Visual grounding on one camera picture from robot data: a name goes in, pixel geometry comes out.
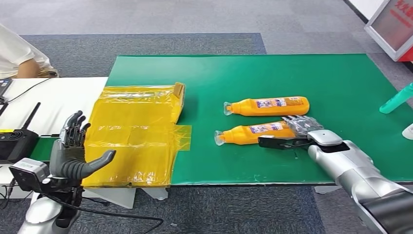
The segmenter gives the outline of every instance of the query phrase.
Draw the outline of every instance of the gray floor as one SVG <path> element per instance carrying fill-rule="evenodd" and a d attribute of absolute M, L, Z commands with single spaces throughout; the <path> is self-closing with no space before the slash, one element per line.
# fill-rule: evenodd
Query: gray floor
<path fill-rule="evenodd" d="M 363 31 L 363 22 L 342 0 L 1 0 L 0 22 L 49 51 L 64 76 L 107 74 L 117 53 L 366 53 L 396 89 L 413 81 L 412 73 Z M 164 217 L 165 225 L 154 232 L 161 234 L 369 233 L 342 190 L 318 195 L 309 189 L 171 188 L 166 201 L 138 192 L 133 210 L 110 209 Z M 11 204 L 0 211 L 0 234 L 14 233 L 26 208 L 27 203 Z M 139 233 L 148 225 L 84 215 L 71 233 Z"/>

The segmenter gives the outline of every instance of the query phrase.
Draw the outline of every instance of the yellow package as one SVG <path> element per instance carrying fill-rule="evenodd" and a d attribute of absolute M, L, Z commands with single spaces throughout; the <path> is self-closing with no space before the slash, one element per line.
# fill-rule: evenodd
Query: yellow package
<path fill-rule="evenodd" d="M 83 180 L 85 187 L 167 186 L 178 150 L 189 150 L 190 126 L 176 125 L 185 86 L 106 87 L 94 105 L 86 161 L 106 150 L 114 160 Z"/>

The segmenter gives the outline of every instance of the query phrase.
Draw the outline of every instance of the black device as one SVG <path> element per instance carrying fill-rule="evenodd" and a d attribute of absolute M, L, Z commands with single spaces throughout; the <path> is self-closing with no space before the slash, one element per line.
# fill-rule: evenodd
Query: black device
<path fill-rule="evenodd" d="M 39 106 L 40 102 L 37 103 L 21 129 L 0 133 L 0 163 L 16 163 L 30 156 L 38 142 L 38 134 L 28 130 L 27 127 Z"/>
<path fill-rule="evenodd" d="M 0 116 L 1 116 L 1 115 L 3 114 L 3 112 L 6 110 L 6 108 L 7 108 L 8 105 L 9 105 L 8 103 L 5 103 L 5 104 L 1 105 Z"/>
<path fill-rule="evenodd" d="M 5 103 L 7 100 L 3 96 L 7 88 L 12 84 L 13 80 L 11 78 L 0 79 L 0 104 Z"/>

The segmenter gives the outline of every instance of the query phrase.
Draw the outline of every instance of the orange bottle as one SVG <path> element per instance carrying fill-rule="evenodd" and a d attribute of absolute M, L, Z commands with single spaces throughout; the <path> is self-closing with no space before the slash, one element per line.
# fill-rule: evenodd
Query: orange bottle
<path fill-rule="evenodd" d="M 279 121 L 252 126 L 237 126 L 224 132 L 215 131 L 215 143 L 217 145 L 223 145 L 224 143 L 256 144 L 258 143 L 258 137 L 262 135 L 273 135 L 276 138 L 295 137 L 285 121 Z"/>
<path fill-rule="evenodd" d="M 249 98 L 239 102 L 224 103 L 226 116 L 232 113 L 243 116 L 305 115 L 309 109 L 310 103 L 305 97 Z"/>

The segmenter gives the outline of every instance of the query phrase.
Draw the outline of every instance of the gray carpet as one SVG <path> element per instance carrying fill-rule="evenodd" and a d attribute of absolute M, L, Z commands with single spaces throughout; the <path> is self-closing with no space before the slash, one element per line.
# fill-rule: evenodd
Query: gray carpet
<path fill-rule="evenodd" d="M 82 207 L 153 215 L 165 223 L 153 234 L 323 234 L 310 187 L 170 188 L 164 201 L 138 190 L 134 209 L 103 207 L 84 200 Z M 29 205 L 11 203 L 1 234 L 15 233 Z M 71 234 L 139 234 L 155 221 L 83 214 Z"/>
<path fill-rule="evenodd" d="M 373 234 L 355 215 L 347 193 L 339 189 L 327 194 L 314 194 L 317 208 L 328 234 Z"/>
<path fill-rule="evenodd" d="M 25 35 L 62 77 L 107 77 L 118 55 L 266 54 L 259 33 Z"/>
<path fill-rule="evenodd" d="M 260 34 L 39 35 L 24 36 L 47 54 L 65 77 L 107 76 L 116 55 L 265 54 Z M 165 219 L 156 234 L 323 234 L 311 187 L 170 188 L 158 201 L 142 190 L 134 209 L 83 206 Z M 28 201 L 0 211 L 0 234 L 15 233 Z M 155 222 L 84 214 L 71 234 L 138 234 Z"/>

